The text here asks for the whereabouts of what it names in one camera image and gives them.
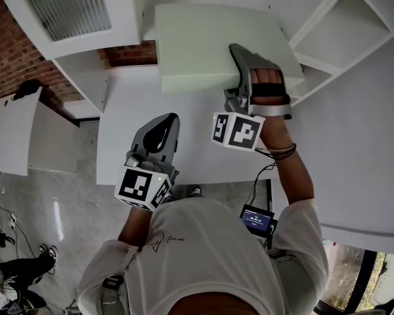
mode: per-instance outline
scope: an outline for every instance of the white table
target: white table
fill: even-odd
[[[108,82],[100,118],[97,184],[115,184],[137,130],[151,119],[174,112],[181,121],[173,164],[180,172],[176,184],[253,181],[272,160],[256,152],[224,148],[212,143],[214,112],[223,111],[223,91],[162,94],[157,66],[123,69]],[[265,171],[259,178],[277,178]]]

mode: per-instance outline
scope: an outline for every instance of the person in black pants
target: person in black pants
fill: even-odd
[[[42,275],[56,266],[57,249],[43,244],[40,256],[33,259],[16,259],[0,263],[0,310],[11,301],[23,297],[29,286],[36,284]]]

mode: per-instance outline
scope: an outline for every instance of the black pants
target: black pants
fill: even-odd
[[[50,255],[40,255],[34,259],[16,259],[2,262],[0,270],[3,273],[3,281],[12,278],[19,291],[27,289],[33,281],[54,267],[54,259]]]

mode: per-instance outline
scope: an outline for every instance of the gray floor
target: gray floor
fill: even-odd
[[[58,314],[76,295],[76,287],[88,262],[106,240],[116,238],[129,214],[128,206],[114,197],[113,186],[96,185],[98,121],[81,124],[76,174],[30,170],[26,177],[1,174],[0,205],[17,215],[17,224],[25,232],[35,255],[39,245],[58,248],[55,276],[46,274],[31,287]],[[206,197],[215,198],[239,215],[252,188],[252,182],[204,185]],[[176,192],[185,192],[178,188]],[[257,185],[254,205],[267,206],[265,181]],[[9,236],[9,215],[0,210],[0,229]],[[31,257],[22,233],[17,230],[19,257]],[[15,246],[0,249],[0,259],[16,258]]]

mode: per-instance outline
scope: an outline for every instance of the blue screen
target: blue screen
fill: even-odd
[[[254,211],[245,210],[242,215],[242,221],[250,228],[256,228],[260,231],[267,231],[270,224],[270,217]]]

